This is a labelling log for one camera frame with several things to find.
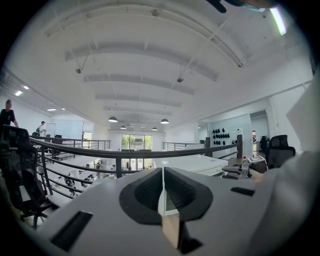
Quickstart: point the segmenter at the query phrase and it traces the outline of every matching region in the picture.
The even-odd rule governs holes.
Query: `white ceiling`
[[[205,0],[57,0],[21,34],[6,67],[31,88],[21,99],[41,110],[163,131],[200,119],[223,100],[223,84],[237,87],[226,81],[300,42],[294,26],[280,37],[269,10],[223,4],[225,14]]]

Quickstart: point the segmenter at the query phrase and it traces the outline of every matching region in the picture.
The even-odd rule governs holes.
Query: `ceiling light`
[[[111,123],[117,123],[118,120],[117,120],[114,116],[111,116],[111,117],[109,118],[109,122],[111,122]]]
[[[169,121],[168,119],[162,119],[160,123],[166,125],[169,124]]]
[[[272,8],[272,9],[270,9],[270,11],[271,11],[271,13],[273,15],[273,18],[274,18],[274,20],[276,22],[276,25],[278,26],[280,35],[283,36],[285,33],[287,33],[287,29],[286,29],[284,20],[281,17],[279,9],[278,8]]]
[[[23,93],[22,91],[18,90],[14,95],[15,95],[15,96],[19,96],[19,95],[22,94],[22,93]]]

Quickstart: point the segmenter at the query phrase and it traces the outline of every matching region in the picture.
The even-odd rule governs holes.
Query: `black shirt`
[[[0,113],[0,138],[1,138],[1,134],[2,134],[2,129],[4,125],[10,125],[11,122],[15,121],[15,112],[10,109],[8,112],[5,109],[1,110]]]

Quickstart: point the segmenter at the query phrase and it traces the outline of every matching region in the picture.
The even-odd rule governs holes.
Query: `gray plastic device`
[[[38,228],[41,246],[55,248],[51,255],[267,255],[308,216],[320,185],[319,156],[305,152],[260,183],[165,167],[165,189],[180,215],[178,249],[157,213],[160,168],[89,188]]]

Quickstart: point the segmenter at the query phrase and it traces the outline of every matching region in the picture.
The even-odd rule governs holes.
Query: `man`
[[[5,102],[5,109],[2,109],[0,113],[0,138],[2,135],[2,130],[4,125],[9,126],[11,122],[13,122],[15,127],[19,127],[15,118],[15,112],[11,109],[11,107],[12,107],[11,100],[8,99]]]
[[[41,125],[39,126],[39,132],[40,132],[40,137],[45,137],[46,136],[46,129],[44,129],[45,121],[41,122]]]

